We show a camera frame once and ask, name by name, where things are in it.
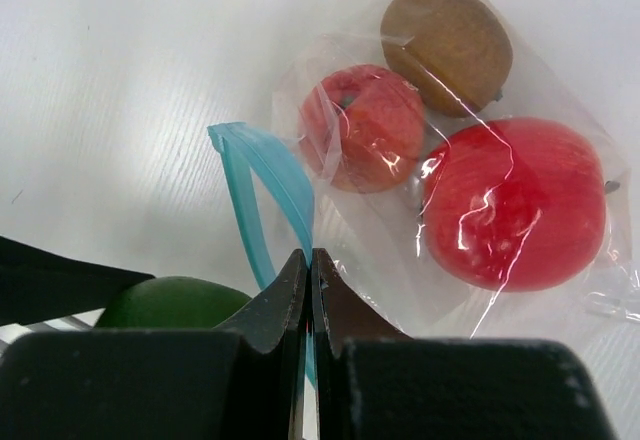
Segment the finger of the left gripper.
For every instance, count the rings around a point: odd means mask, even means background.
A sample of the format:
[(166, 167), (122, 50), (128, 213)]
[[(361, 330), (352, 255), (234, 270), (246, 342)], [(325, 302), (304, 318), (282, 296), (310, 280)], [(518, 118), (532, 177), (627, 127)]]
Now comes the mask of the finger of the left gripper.
[(1, 323), (30, 325), (105, 307), (154, 276), (1, 239)]

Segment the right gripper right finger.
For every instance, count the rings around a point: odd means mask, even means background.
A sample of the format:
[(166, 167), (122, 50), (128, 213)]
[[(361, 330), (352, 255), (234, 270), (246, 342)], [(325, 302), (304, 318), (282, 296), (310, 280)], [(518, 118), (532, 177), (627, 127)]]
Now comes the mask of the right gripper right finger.
[(612, 439), (579, 358), (553, 341), (414, 339), (310, 266), (322, 439)]

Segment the fake orange peach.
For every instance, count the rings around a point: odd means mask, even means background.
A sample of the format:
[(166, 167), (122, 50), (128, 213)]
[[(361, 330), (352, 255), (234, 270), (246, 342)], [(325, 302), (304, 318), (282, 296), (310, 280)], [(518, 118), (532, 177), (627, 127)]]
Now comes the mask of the fake orange peach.
[(424, 145), (417, 89), (386, 68), (361, 64), (325, 77), (300, 108), (300, 149), (314, 173), (350, 192), (405, 182)]

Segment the fake red apple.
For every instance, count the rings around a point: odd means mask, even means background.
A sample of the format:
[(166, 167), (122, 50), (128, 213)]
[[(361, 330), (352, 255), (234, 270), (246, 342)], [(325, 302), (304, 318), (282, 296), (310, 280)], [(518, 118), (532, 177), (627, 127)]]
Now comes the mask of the fake red apple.
[(535, 117), (463, 129), (423, 164), (424, 243), (449, 274), (529, 292), (583, 272), (605, 236), (604, 170), (593, 144)]

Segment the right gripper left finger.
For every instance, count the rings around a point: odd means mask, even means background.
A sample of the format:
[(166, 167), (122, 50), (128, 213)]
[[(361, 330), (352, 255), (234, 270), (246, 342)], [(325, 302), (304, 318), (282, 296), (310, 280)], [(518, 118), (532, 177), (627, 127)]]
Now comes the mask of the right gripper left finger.
[(1, 358), (5, 439), (299, 439), (307, 262), (211, 330), (30, 333)]

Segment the fake green lime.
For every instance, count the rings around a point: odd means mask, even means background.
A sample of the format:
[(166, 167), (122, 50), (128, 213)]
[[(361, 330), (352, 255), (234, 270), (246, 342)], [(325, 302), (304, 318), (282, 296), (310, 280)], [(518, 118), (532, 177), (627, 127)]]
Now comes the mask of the fake green lime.
[(120, 292), (97, 328), (206, 329), (233, 316), (252, 298), (228, 286), (191, 277), (153, 278)]

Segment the fake brown kiwi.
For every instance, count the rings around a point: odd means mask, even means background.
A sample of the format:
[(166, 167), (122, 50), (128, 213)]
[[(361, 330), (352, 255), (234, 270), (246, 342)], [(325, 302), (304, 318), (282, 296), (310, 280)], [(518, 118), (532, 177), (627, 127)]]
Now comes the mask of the fake brown kiwi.
[(448, 117), (497, 100), (513, 63), (506, 30), (480, 0), (392, 0), (380, 35), (389, 68)]

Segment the clear zip top bag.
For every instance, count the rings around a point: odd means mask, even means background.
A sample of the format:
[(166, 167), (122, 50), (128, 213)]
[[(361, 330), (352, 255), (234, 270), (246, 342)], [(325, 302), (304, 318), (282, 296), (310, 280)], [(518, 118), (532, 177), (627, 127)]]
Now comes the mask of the clear zip top bag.
[(208, 130), (260, 287), (288, 247), (413, 338), (579, 346), (639, 319), (631, 168), (487, 0), (366, 0), (265, 127)]

